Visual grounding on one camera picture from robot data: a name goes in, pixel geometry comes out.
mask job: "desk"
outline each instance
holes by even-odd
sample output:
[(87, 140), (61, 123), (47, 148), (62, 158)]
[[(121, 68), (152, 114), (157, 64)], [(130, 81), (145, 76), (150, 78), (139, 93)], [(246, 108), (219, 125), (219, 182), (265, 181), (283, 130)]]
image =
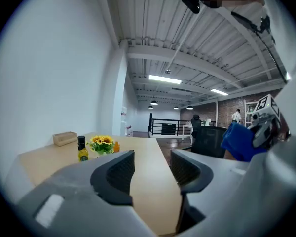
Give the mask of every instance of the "desk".
[[(86, 134), (86, 141), (94, 135)], [(121, 151), (135, 150), (130, 195), (136, 213), (157, 235), (174, 233), (182, 198), (156, 139), (118, 136), (113, 139), (119, 142)], [(88, 146), (87, 149), (90, 158), (97, 157)], [(72, 142), (62, 147), (50, 145), (20, 154), (19, 160), (36, 186), (60, 168), (77, 163), (77, 154), (77, 142)]]
[(182, 125), (183, 129), (182, 129), (182, 140), (184, 139), (184, 128), (190, 128), (191, 129), (191, 145), (193, 144), (193, 136), (192, 136), (192, 132), (193, 132), (193, 126), (191, 125), (187, 125), (187, 124), (184, 124)]

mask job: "white shelf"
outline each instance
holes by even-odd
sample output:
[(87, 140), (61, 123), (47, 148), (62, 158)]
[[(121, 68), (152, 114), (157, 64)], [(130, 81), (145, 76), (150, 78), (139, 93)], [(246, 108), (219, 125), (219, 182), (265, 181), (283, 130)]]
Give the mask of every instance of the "white shelf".
[(251, 119), (251, 114), (253, 114), (253, 112), (248, 112), (248, 110), (250, 110), (251, 106), (255, 106), (258, 104), (258, 101), (253, 101), (253, 102), (246, 102), (245, 100), (245, 126), (247, 124), (252, 124), (250, 121), (247, 121), (248, 119), (250, 120)]

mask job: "ceiling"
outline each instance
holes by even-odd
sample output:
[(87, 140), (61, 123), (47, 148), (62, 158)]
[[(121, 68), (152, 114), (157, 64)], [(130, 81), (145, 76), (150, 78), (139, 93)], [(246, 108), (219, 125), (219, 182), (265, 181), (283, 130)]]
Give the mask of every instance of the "ceiling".
[[(217, 10), (201, 5), (199, 15), (181, 0), (109, 0), (109, 4), (116, 35), (128, 41), (128, 74), (140, 101), (154, 97), (186, 106), (217, 97), (213, 88), (233, 94), (282, 84), (261, 40), (230, 15), (234, 11), (260, 25), (265, 12), (258, 3)], [(264, 31), (261, 36), (285, 73), (271, 35)], [(158, 83), (149, 75), (182, 83)]]

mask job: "black office chair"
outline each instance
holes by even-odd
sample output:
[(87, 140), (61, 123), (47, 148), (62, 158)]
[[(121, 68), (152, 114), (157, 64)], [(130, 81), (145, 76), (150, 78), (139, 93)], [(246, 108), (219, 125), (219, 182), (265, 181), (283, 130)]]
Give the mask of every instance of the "black office chair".
[(191, 152), (223, 158), (225, 149), (221, 148), (222, 136), (227, 131), (226, 128), (216, 126), (202, 126), (197, 132), (196, 140), (192, 147), (185, 148), (184, 150), (191, 149)]
[(197, 137), (197, 132), (201, 128), (201, 123), (202, 123), (202, 121), (199, 119), (198, 114), (193, 115), (193, 118), (191, 119), (191, 123), (192, 123), (192, 126), (193, 126), (192, 137), (196, 138)]

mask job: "corrugated metal ceiling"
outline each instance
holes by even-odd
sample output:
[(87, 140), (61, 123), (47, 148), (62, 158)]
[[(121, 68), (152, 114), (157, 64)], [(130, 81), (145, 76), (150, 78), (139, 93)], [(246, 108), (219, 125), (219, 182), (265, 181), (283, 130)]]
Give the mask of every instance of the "corrugated metal ceiling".
[[(111, 0), (115, 29), (120, 40), (127, 39), (130, 46), (148, 45), (176, 50), (182, 42), (188, 25), (195, 19), (194, 15), (181, 0)], [(265, 12), (257, 3), (230, 7), (260, 25), (260, 18)], [(253, 33), (250, 35), (258, 44), (272, 79), (279, 78), (274, 64), (262, 42)], [(266, 31), (261, 35), (273, 52), (281, 69), (281, 63), (271, 35)], [(196, 56), (214, 64), (233, 75), (244, 87), (257, 82), (268, 81), (265, 69), (252, 46), (244, 36), (222, 15), (215, 10), (205, 8), (196, 25), (188, 34), (180, 52)], [(132, 80), (148, 75), (165, 75), (168, 63), (148, 59), (129, 59), (128, 72)], [(219, 88), (226, 92), (236, 90), (232, 84), (208, 75), (193, 68), (173, 63), (170, 66), (171, 78), (180, 79), (183, 83), (212, 89)], [(169, 92), (171, 87), (155, 84), (134, 84), (136, 90), (147, 90), (157, 95), (156, 89)]]

